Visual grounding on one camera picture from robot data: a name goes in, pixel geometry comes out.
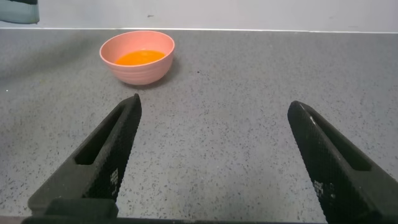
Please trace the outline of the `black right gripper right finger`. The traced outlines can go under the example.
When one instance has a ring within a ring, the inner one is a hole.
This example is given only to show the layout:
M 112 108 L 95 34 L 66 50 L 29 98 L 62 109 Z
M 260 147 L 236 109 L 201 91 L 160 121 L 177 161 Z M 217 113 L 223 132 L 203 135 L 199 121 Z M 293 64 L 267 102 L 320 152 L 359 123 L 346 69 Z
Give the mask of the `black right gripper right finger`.
M 309 105 L 290 128 L 328 223 L 397 223 L 397 181 Z

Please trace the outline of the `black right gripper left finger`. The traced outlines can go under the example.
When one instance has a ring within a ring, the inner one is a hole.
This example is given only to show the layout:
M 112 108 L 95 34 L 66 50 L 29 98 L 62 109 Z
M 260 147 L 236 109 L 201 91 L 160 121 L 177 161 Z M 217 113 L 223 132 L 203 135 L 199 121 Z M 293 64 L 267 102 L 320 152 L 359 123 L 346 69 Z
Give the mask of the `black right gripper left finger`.
M 28 199 L 32 213 L 59 198 L 116 201 L 141 115 L 138 94 L 122 100 Z

